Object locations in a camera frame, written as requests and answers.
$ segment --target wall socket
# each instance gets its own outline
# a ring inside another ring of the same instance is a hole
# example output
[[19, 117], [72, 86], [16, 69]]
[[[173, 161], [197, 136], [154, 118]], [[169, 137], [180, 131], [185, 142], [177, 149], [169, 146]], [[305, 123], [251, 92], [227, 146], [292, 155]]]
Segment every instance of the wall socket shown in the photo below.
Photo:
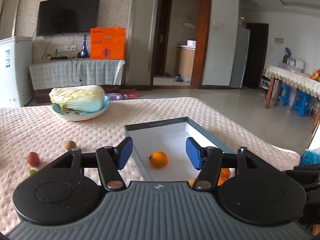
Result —
[[54, 47], [54, 52], [68, 52], [77, 51], [77, 45], [66, 45], [66, 46], [56, 46]]

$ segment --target blue plastic bag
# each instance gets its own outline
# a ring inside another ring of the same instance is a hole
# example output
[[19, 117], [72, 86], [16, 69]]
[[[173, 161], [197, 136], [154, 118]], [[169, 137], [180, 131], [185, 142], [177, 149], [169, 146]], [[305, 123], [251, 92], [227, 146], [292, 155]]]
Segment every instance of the blue plastic bag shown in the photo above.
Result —
[[300, 165], [320, 163], [320, 155], [311, 151], [306, 151], [300, 158]]

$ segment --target tile floor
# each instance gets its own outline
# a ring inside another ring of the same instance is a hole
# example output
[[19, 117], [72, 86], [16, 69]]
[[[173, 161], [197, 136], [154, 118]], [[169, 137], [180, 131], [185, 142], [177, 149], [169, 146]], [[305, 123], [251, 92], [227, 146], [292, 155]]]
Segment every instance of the tile floor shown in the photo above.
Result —
[[313, 117], [300, 117], [281, 102], [265, 109], [265, 94], [259, 90], [163, 89], [139, 94], [140, 98], [198, 98], [266, 142], [300, 155], [311, 141]]
[[174, 82], [174, 77], [153, 77], [155, 86], [190, 86], [190, 82]]

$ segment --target plate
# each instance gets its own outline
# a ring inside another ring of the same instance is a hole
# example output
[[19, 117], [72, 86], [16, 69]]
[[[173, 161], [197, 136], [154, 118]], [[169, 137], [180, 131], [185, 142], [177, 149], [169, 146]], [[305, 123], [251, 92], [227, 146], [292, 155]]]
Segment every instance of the plate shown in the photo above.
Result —
[[106, 111], [106, 109], [109, 107], [109, 105], [110, 105], [110, 99], [107, 96], [104, 96], [104, 105], [99, 111], [96, 111], [96, 112], [85, 112], [85, 111], [73, 110], [73, 109], [61, 111], [61, 108], [58, 104], [52, 104], [52, 110], [57, 116], [61, 117], [62, 119], [65, 119], [68, 121], [84, 121], [84, 120], [95, 118], [103, 114]]

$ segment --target black flat screen tv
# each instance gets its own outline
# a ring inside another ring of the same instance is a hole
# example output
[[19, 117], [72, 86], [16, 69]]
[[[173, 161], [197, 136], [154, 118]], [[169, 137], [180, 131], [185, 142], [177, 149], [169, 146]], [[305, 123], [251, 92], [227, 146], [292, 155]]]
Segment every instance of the black flat screen tv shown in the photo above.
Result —
[[100, 0], [47, 0], [40, 2], [37, 36], [84, 33], [97, 27]]

